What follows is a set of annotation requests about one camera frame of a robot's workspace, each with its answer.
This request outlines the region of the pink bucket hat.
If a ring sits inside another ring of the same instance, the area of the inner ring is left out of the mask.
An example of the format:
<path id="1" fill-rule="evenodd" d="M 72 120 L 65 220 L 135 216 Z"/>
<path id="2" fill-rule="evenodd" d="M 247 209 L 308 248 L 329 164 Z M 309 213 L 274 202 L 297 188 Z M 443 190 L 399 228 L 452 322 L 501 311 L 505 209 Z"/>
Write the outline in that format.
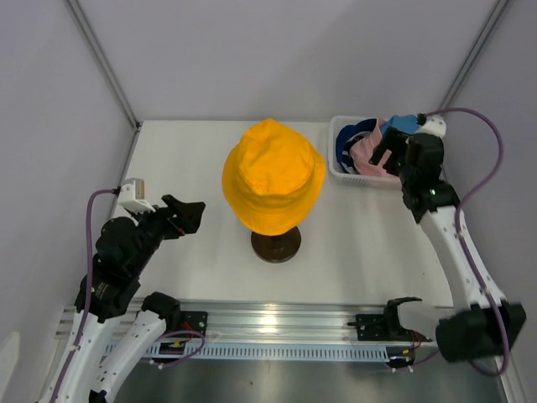
<path id="1" fill-rule="evenodd" d="M 359 175 L 375 176 L 394 179 L 394 175 L 390 175 L 381 165 L 370 165 L 374 148 L 380 143 L 383 135 L 380 127 L 385 123 L 381 118 L 376 118 L 377 124 L 375 129 L 364 139 L 355 143 L 351 148 L 351 156 L 354 159 L 354 165 L 359 172 Z"/>

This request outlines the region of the dark blue bucket hat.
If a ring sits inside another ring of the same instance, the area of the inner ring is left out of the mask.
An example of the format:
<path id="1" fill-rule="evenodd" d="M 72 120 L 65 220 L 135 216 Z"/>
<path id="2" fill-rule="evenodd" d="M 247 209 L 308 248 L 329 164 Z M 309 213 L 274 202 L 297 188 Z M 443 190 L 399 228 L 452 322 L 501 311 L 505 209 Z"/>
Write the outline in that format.
<path id="1" fill-rule="evenodd" d="M 356 124 L 349 124 L 340 130 L 336 136 L 336 162 L 343 173 L 359 174 L 350 153 L 351 148 L 355 143 L 366 138 L 375 129 L 376 124 L 376 118 L 369 118 Z"/>

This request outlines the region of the yellow bucket hat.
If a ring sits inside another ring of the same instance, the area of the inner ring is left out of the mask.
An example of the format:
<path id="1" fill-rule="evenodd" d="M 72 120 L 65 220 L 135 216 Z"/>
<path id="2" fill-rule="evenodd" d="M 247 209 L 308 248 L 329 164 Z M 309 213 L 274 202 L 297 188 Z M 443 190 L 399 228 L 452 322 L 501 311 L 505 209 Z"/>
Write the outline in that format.
<path id="1" fill-rule="evenodd" d="M 230 151 L 222 192 L 246 228 L 278 236 L 306 219 L 325 178 L 326 162 L 312 143 L 270 118 L 249 128 Z"/>

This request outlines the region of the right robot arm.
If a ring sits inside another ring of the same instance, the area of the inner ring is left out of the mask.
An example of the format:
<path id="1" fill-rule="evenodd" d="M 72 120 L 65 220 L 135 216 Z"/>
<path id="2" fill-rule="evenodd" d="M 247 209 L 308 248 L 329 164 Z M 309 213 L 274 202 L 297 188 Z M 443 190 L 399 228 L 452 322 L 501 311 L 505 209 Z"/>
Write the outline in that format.
<path id="1" fill-rule="evenodd" d="M 444 271 L 453 310 L 440 314 L 419 297 L 406 297 L 383 317 L 383 331 L 401 339 L 416 331 L 434 341 L 445 361 L 507 361 L 526 320 L 519 303 L 509 303 L 482 262 L 464 227 L 462 203 L 441 179 L 444 144 L 432 133 L 407 134 L 388 128 L 370 159 L 400 180 L 403 203 L 428 238 Z"/>

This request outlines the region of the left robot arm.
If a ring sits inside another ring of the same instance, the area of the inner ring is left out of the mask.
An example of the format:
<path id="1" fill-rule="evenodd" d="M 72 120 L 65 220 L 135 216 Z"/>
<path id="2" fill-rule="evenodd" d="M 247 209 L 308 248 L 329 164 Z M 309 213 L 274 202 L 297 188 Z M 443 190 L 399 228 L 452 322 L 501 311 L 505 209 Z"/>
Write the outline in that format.
<path id="1" fill-rule="evenodd" d="M 171 195 L 162 196 L 162 207 L 154 206 L 133 186 L 110 192 L 128 214 L 108 220 L 97 240 L 86 235 L 86 276 L 76 296 L 68 344 L 43 402 L 112 402 L 155 342 L 182 336 L 206 339 L 182 321 L 178 300 L 154 292 L 112 353 L 104 354 L 162 242 L 196 233 L 206 209 L 203 201 L 183 202 Z"/>

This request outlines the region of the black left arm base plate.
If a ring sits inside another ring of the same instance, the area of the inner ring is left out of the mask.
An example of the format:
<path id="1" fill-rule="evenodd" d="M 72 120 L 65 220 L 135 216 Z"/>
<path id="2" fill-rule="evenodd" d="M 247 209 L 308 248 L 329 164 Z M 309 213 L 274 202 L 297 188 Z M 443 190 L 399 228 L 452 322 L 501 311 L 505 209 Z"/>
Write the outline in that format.
<path id="1" fill-rule="evenodd" d="M 182 311 L 175 330 L 190 330 L 206 335 L 208 317 L 209 314 L 207 311 Z"/>

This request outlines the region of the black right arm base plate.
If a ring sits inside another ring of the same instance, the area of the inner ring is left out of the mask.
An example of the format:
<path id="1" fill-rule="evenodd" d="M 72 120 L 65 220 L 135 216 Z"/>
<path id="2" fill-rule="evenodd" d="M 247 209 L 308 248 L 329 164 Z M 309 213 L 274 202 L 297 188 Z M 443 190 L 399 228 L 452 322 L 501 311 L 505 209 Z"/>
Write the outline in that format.
<path id="1" fill-rule="evenodd" d="M 359 341 L 367 342 L 431 342 L 425 335 L 404 328 L 397 317 L 387 314 L 357 314 L 350 322 Z"/>

